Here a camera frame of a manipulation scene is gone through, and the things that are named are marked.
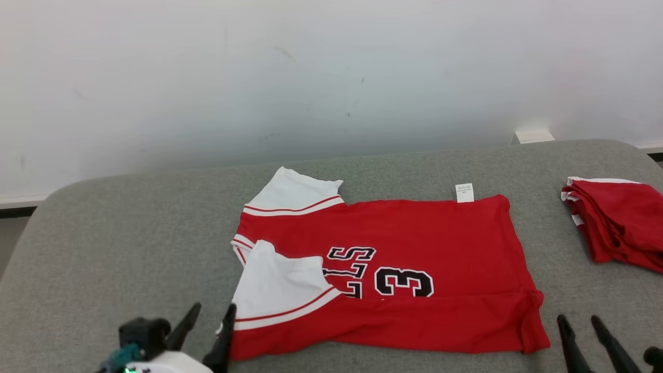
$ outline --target floor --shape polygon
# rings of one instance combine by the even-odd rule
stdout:
[[[658,163],[663,169],[663,162]],[[29,218],[0,219],[0,278]]]

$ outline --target white wall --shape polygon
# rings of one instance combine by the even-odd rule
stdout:
[[[659,0],[4,0],[0,200],[102,175],[663,141]]]

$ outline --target white tag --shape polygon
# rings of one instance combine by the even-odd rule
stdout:
[[[456,200],[461,202],[474,202],[474,189],[472,183],[456,185]]]

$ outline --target black baseboard strip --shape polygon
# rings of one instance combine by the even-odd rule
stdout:
[[[651,153],[648,156],[654,159],[654,162],[663,162],[663,153]]]
[[[32,216],[36,209],[36,206],[5,208],[0,210],[0,219],[25,218],[26,216]]]

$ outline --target red fabric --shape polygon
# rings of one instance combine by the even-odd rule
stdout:
[[[498,195],[460,204],[338,204],[297,216],[242,213],[237,233],[249,240],[271,242],[287,258],[321,256],[322,267],[336,273],[363,266],[363,275],[326,275],[334,287],[360,299],[341,296],[293,321],[235,331],[233,358],[295,351],[322,340],[458,352],[548,348],[538,312],[543,294],[527,271],[509,208]],[[352,247],[372,248],[373,256],[330,257]],[[394,268],[425,273],[431,292],[415,296],[426,293],[415,279],[397,286],[397,277],[383,275]],[[385,294],[385,286],[392,294]]]
[[[663,273],[663,196],[638,183],[573,181],[572,198],[596,262],[618,260]]]

